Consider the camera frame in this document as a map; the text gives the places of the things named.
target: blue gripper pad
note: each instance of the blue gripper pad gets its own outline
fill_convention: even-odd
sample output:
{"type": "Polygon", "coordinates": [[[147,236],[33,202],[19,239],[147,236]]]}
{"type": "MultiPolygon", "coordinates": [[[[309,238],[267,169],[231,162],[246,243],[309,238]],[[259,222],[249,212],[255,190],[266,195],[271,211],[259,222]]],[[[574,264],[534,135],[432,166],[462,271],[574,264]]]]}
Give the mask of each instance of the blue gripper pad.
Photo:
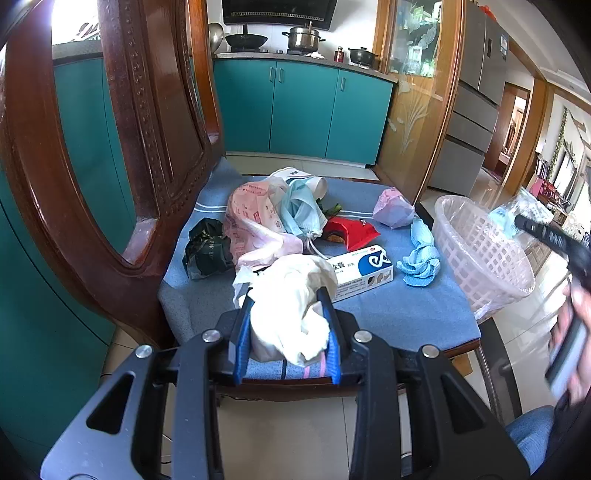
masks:
{"type": "Polygon", "coordinates": [[[332,378],[333,384],[340,383],[340,348],[335,333],[329,333],[329,347],[326,351],[326,369],[332,378]]]}
{"type": "Polygon", "coordinates": [[[251,354],[251,308],[253,304],[254,302],[247,296],[236,318],[237,323],[241,321],[240,331],[236,340],[236,357],[233,373],[234,383],[236,385],[240,385],[244,375],[246,375],[248,359],[251,354]]]}
{"type": "Polygon", "coordinates": [[[329,323],[330,328],[329,345],[326,349],[326,369],[330,374],[332,383],[338,385],[340,383],[340,345],[337,331],[341,331],[340,323],[336,316],[332,301],[330,300],[328,290],[326,290],[325,287],[321,287],[316,292],[316,297],[322,304],[322,315],[329,323]]]}

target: blue towel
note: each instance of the blue towel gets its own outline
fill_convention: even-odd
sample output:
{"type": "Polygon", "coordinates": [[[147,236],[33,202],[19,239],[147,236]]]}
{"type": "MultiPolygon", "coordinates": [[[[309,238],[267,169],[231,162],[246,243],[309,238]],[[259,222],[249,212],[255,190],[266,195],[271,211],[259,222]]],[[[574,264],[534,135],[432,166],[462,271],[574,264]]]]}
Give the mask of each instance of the blue towel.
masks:
{"type": "Polygon", "coordinates": [[[396,268],[406,274],[404,282],[411,287],[426,287],[441,268],[439,252],[431,230],[420,218],[413,220],[410,240],[416,247],[410,255],[396,263],[396,268]]]}

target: cabinet door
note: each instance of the cabinet door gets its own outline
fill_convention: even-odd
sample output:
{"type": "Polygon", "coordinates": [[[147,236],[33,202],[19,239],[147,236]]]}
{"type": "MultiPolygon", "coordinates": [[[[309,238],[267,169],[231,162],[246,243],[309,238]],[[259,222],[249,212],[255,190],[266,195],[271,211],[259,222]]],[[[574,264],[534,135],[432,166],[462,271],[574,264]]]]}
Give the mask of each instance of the cabinet door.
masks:
{"type": "Polygon", "coordinates": [[[277,62],[272,153],[324,157],[338,75],[329,67],[277,62]]]}
{"type": "Polygon", "coordinates": [[[43,455],[96,391],[108,343],[43,279],[3,205],[0,265],[0,426],[21,439],[14,446],[38,472],[43,455]]]}
{"type": "Polygon", "coordinates": [[[108,85],[103,60],[59,65],[54,76],[61,127],[76,180],[101,231],[123,252],[135,228],[135,212],[111,102],[105,98],[108,85]]]}
{"type": "Polygon", "coordinates": [[[326,158],[374,165],[392,83],[341,70],[326,158]]]}
{"type": "Polygon", "coordinates": [[[276,66],[269,60],[215,62],[226,150],[269,151],[276,66]]]}

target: dark green bag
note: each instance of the dark green bag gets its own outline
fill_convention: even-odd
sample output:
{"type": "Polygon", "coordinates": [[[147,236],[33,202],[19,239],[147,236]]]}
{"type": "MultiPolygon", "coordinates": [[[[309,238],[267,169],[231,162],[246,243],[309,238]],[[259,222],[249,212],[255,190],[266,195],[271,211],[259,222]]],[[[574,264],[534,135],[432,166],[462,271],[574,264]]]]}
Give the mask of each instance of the dark green bag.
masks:
{"type": "Polygon", "coordinates": [[[234,266],[230,239],[224,236],[219,220],[204,218],[191,228],[183,265],[191,280],[225,272],[234,266]]]}

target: pink plastic bag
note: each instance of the pink plastic bag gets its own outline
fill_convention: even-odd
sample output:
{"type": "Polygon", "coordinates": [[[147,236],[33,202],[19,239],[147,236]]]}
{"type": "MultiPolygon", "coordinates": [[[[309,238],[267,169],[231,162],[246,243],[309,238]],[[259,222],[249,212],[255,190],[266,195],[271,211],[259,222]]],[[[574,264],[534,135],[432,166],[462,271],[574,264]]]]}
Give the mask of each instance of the pink plastic bag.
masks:
{"type": "Polygon", "coordinates": [[[256,270],[284,255],[302,253],[302,241],[285,232],[273,207],[274,196],[285,190],[283,179],[266,179],[245,183],[230,195],[223,230],[230,237],[236,270],[243,266],[256,270]]]}
{"type": "Polygon", "coordinates": [[[384,190],[374,207],[374,220],[391,228],[410,225],[414,217],[414,207],[395,188],[384,190]]]}

